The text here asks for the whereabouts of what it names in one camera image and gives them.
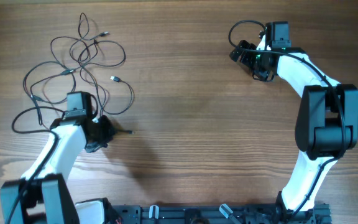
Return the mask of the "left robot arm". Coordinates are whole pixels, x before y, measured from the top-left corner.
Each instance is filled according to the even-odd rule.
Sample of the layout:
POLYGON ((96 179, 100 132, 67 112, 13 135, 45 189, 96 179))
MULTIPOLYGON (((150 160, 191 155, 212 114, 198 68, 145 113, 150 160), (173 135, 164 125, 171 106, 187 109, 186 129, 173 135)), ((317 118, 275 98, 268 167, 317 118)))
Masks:
POLYGON ((87 92, 69 93, 67 110, 47 130, 48 142, 36 161, 20 179, 2 185, 6 223, 119 223, 108 199, 74 203, 66 184, 79 153, 107 147, 116 133, 106 116, 96 116, 94 100, 87 92))

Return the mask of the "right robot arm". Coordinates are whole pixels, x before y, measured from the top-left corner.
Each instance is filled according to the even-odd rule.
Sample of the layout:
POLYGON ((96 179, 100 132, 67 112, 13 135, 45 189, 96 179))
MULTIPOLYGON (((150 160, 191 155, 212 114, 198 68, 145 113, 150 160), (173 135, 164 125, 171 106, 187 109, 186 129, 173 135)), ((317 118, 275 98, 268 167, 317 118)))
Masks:
POLYGON ((299 47, 292 47, 287 22, 262 26, 259 45, 232 44, 231 60, 247 67, 252 78, 285 80, 300 96, 295 125, 298 159, 279 202, 285 212, 306 212, 329 170, 358 139, 358 89, 324 74, 299 47))

